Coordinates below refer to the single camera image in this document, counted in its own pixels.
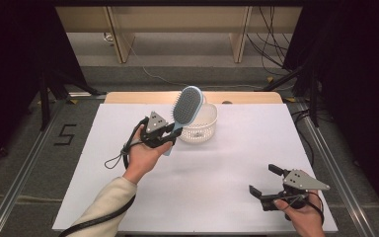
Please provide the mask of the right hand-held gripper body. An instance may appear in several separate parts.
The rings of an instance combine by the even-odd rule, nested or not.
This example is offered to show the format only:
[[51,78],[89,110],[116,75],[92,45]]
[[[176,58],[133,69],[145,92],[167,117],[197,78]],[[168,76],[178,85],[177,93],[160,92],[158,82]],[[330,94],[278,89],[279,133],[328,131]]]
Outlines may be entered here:
[[[309,176],[302,170],[292,169],[287,171],[288,175],[286,177],[281,176],[283,186],[281,192],[276,195],[262,195],[261,204],[263,211],[277,210],[277,207],[273,203],[275,199],[282,199],[295,209],[300,209],[306,205],[312,206],[312,203],[309,201],[311,191],[327,191],[330,189],[329,185]],[[321,214],[322,220],[324,220],[323,207],[315,207],[315,209]]]

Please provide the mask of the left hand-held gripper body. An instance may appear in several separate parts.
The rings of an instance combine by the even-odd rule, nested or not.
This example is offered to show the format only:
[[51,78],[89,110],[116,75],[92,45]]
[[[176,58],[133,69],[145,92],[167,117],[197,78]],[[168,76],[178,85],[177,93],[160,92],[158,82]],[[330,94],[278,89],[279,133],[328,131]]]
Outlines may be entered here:
[[140,140],[145,145],[151,148],[156,148],[163,145],[166,142],[171,141],[171,132],[164,132],[163,129],[166,125],[170,123],[168,123],[156,112],[152,112],[149,117],[146,117],[143,120],[143,124],[144,127],[140,132]]

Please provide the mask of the white plastic basket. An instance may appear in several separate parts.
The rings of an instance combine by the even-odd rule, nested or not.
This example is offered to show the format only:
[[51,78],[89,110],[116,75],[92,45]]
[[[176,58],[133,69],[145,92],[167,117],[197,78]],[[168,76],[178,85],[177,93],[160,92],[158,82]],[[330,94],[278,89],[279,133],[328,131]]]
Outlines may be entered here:
[[190,144],[200,144],[209,140],[215,133],[218,110],[203,97],[202,105],[192,123],[185,126],[179,139]]

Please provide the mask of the light blue hairbrush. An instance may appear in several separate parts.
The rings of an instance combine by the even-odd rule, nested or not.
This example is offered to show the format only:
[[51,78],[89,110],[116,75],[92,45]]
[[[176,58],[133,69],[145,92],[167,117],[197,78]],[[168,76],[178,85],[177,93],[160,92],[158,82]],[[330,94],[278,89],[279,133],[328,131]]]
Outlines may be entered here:
[[197,116],[198,111],[203,103],[203,95],[199,88],[187,86],[178,96],[172,116],[174,126],[172,132],[191,124]]

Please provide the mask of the person's right hand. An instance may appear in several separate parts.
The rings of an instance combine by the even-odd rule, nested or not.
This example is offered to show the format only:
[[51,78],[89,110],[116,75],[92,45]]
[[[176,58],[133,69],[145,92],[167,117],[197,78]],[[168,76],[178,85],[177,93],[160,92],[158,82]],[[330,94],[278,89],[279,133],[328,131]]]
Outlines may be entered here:
[[311,191],[309,201],[312,206],[306,205],[300,209],[291,207],[282,199],[275,199],[274,205],[291,219],[292,225],[301,237],[326,237],[321,214],[315,207],[321,207],[321,201],[317,191]]

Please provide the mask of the person's left hand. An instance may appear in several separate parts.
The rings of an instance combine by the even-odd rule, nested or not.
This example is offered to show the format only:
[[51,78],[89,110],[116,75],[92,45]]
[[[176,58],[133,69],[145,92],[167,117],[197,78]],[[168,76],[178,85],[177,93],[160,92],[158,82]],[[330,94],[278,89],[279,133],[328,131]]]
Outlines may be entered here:
[[128,167],[122,176],[132,184],[137,185],[142,177],[155,167],[160,156],[172,146],[172,141],[155,148],[146,146],[144,143],[133,145],[129,151]]

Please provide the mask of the white table mat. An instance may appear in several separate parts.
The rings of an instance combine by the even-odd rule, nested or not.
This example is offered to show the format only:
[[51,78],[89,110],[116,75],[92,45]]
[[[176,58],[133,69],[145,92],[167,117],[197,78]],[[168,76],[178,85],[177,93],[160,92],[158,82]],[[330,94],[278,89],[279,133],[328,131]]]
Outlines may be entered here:
[[[101,188],[123,173],[122,163],[113,158],[151,112],[168,118],[171,108],[99,106],[54,229],[68,228]],[[282,212],[263,211],[249,192],[249,185],[265,195],[281,191],[282,179],[269,164],[312,170],[286,105],[221,105],[209,140],[177,141],[139,182],[135,202],[118,229],[129,234],[291,233],[294,228]]]

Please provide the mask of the black tripod stand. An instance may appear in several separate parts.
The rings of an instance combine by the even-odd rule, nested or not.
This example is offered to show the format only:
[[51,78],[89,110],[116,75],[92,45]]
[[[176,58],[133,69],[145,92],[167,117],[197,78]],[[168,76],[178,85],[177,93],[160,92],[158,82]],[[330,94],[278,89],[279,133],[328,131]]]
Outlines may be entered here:
[[66,100],[69,97],[69,93],[65,88],[66,84],[72,84],[92,96],[103,96],[106,94],[106,92],[98,91],[90,87],[85,80],[75,79],[59,70],[44,71],[41,73],[38,80],[41,108],[41,130],[45,130],[50,123],[48,91],[50,91],[57,100]]
[[303,65],[297,67],[295,70],[265,86],[262,92],[271,92],[293,78],[297,79],[293,87],[293,94],[295,96],[303,96],[306,91],[309,91],[309,115],[313,125],[319,126],[317,120],[318,74],[310,66]]

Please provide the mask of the beige wooden desk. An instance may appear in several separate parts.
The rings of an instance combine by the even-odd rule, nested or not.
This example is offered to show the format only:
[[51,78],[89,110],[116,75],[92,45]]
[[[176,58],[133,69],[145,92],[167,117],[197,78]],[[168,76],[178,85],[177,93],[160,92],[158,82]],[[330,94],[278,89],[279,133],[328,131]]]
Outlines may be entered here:
[[240,63],[249,33],[292,34],[300,7],[58,7],[67,33],[110,33],[124,63],[137,33],[225,33]]

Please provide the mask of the black curtain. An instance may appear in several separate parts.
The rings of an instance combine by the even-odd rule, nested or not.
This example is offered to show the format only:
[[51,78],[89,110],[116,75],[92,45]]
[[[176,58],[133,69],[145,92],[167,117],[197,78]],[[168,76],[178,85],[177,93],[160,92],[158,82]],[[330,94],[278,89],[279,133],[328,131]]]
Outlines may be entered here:
[[287,64],[312,60],[329,111],[379,197],[379,0],[299,1]]
[[42,84],[63,98],[70,83],[86,80],[55,7],[0,0],[0,149]]

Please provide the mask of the metal floor rail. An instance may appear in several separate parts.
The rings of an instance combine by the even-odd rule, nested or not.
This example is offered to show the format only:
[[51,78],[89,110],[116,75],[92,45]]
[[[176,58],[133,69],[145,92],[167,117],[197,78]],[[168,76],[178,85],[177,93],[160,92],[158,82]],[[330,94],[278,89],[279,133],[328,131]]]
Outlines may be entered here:
[[41,110],[31,109],[31,114],[22,120],[9,144],[5,146],[8,154],[0,157],[0,234],[64,106],[64,101],[50,104],[50,121],[44,128],[41,128]]
[[312,109],[309,108],[305,102],[300,102],[297,105],[297,108],[300,111],[308,110],[308,115],[304,119],[308,133],[311,135],[314,145],[319,151],[321,160],[331,176],[332,182],[336,187],[343,206],[346,208],[355,229],[360,237],[375,237],[374,228],[371,226],[368,216],[359,203],[356,195],[353,193],[351,185],[343,174],[341,166],[337,162],[327,140],[324,138],[320,128],[312,121]]

